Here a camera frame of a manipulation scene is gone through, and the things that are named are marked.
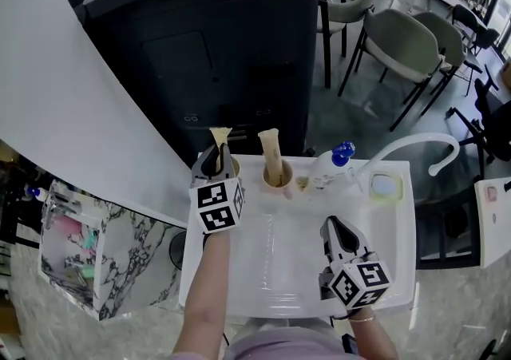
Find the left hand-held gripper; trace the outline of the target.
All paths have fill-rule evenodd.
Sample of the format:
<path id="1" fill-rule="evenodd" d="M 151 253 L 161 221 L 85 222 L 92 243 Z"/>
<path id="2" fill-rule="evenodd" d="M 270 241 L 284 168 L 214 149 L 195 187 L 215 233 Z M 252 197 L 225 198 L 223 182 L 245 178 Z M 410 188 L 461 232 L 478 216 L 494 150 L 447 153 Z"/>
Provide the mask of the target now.
<path id="1" fill-rule="evenodd" d="M 210 180 L 216 175 L 219 154 L 221 180 Z M 228 145 L 223 143 L 220 152 L 216 144 L 209 146 L 196 160 L 191 172 L 188 226 L 197 226 L 204 234 L 239 227 L 245 198 L 241 180 L 235 176 Z"/>

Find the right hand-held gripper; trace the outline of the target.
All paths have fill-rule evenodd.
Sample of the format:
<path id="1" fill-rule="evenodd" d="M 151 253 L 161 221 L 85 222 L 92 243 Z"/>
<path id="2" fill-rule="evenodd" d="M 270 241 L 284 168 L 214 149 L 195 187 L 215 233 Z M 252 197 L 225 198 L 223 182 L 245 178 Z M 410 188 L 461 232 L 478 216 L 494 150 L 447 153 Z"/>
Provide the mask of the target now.
<path id="1" fill-rule="evenodd" d="M 393 279 L 386 263 L 376 253 L 368 253 L 365 235 L 338 216 L 325 219 L 320 235 L 330 264 L 319 275 L 320 299 L 337 299 L 345 309 L 376 304 Z"/>

